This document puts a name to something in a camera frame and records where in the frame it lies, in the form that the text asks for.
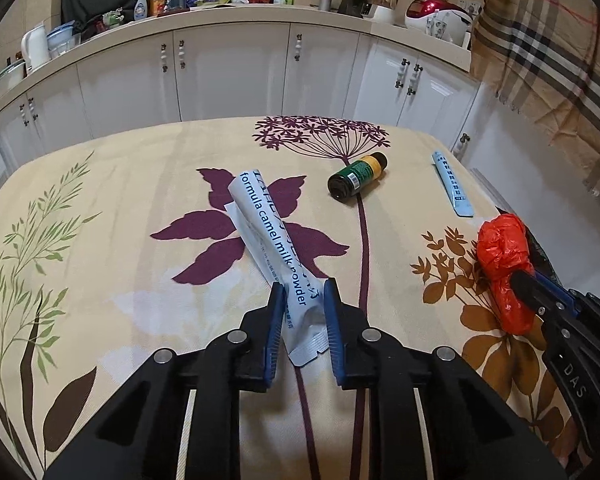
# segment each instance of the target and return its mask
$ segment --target electric kettle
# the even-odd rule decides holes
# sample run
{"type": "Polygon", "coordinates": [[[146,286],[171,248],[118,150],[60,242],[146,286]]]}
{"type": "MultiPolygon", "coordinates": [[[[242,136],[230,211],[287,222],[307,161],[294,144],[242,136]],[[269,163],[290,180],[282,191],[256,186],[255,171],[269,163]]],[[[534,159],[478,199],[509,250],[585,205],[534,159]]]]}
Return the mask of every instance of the electric kettle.
{"type": "Polygon", "coordinates": [[[27,73],[44,65],[51,60],[49,47],[46,43],[45,24],[40,23],[36,28],[30,30],[22,37],[22,57],[27,62],[27,73]]]}

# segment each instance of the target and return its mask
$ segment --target table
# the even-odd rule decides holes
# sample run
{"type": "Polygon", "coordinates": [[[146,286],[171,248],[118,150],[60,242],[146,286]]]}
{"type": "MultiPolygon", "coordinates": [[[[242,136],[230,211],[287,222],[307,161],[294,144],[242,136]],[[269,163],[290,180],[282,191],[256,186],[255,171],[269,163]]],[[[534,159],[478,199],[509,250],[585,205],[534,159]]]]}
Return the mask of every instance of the table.
{"type": "MultiPolygon", "coordinates": [[[[412,348],[452,346],[544,441],[558,437],[569,413],[539,359],[539,320],[526,337],[502,332],[475,265],[478,229],[497,209],[437,140],[346,120],[235,118],[72,146],[0,190],[0,438],[24,469],[41,478],[155,349],[204,348],[265,304],[269,287],[223,207],[232,177],[252,169],[301,261],[336,277],[372,326],[412,348]],[[453,212],[435,150],[474,218],[453,212]],[[384,176],[349,203],[332,199],[328,177],[374,151],[388,159],[384,176]]],[[[281,349],[272,389],[241,396],[243,478],[366,478],[365,402],[336,386],[327,354],[293,368],[281,349]]]]}

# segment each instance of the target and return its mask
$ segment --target plaid cloth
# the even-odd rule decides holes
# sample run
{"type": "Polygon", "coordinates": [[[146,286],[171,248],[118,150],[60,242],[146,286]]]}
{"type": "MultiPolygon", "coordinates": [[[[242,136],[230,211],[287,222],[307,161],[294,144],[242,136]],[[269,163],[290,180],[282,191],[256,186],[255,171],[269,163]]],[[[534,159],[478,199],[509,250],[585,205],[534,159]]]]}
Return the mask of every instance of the plaid cloth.
{"type": "Polygon", "coordinates": [[[600,12],[592,0],[485,0],[471,74],[574,165],[600,202],[600,12]]]}

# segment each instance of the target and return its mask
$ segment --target kitchen counter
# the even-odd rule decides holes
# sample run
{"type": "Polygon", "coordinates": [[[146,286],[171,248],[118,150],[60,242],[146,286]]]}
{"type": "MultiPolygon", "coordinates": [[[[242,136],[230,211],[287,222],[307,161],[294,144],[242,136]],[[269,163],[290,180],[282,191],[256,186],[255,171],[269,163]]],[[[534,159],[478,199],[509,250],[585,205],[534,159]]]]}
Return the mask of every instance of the kitchen counter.
{"type": "Polygon", "coordinates": [[[46,63],[3,95],[0,98],[0,111],[43,79],[105,49],[170,30],[221,23],[246,22],[301,23],[340,28],[383,38],[425,52],[464,72],[468,72],[471,63],[471,53],[468,50],[432,36],[427,36],[419,30],[387,23],[376,23],[371,20],[337,14],[336,12],[322,12],[313,7],[248,5],[199,9],[160,18],[148,18],[137,23],[127,23],[119,28],[95,36],[77,48],[46,63]]]}

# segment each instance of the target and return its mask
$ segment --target white packet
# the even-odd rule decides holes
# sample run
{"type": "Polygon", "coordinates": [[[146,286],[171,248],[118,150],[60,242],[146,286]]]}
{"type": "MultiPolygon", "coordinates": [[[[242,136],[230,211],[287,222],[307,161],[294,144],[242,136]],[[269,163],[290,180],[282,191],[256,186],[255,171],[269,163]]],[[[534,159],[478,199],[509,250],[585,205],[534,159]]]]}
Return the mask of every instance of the white packet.
{"type": "Polygon", "coordinates": [[[329,347],[324,320],[324,282],[306,270],[258,170],[245,171],[229,184],[234,202],[226,209],[260,272],[286,290],[282,339],[295,366],[303,366],[329,347]]]}

